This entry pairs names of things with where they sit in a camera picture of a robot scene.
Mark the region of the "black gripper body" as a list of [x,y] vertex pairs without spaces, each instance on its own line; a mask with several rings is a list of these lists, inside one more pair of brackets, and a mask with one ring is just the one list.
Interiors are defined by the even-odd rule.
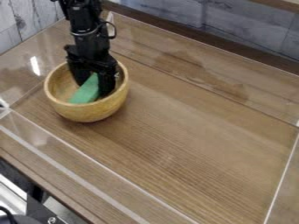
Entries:
[[67,62],[74,74],[114,74],[118,61],[110,54],[110,40],[106,25],[91,27],[73,27],[70,29],[75,44],[66,45]]

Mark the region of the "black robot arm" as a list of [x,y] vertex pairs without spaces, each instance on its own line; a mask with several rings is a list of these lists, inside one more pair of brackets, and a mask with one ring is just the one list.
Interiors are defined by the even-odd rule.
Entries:
[[99,96],[106,97],[117,87],[118,60],[110,54],[110,22],[101,17],[101,0],[51,0],[61,4],[70,21],[75,44],[66,45],[67,63],[74,80],[82,86],[90,76],[98,76]]

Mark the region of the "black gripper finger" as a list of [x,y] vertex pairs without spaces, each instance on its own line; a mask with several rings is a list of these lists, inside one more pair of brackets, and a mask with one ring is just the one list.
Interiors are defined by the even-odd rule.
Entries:
[[117,70],[109,69],[98,74],[99,95],[107,96],[117,86]]
[[91,76],[90,68],[82,64],[70,64],[70,71],[77,84],[82,86]]

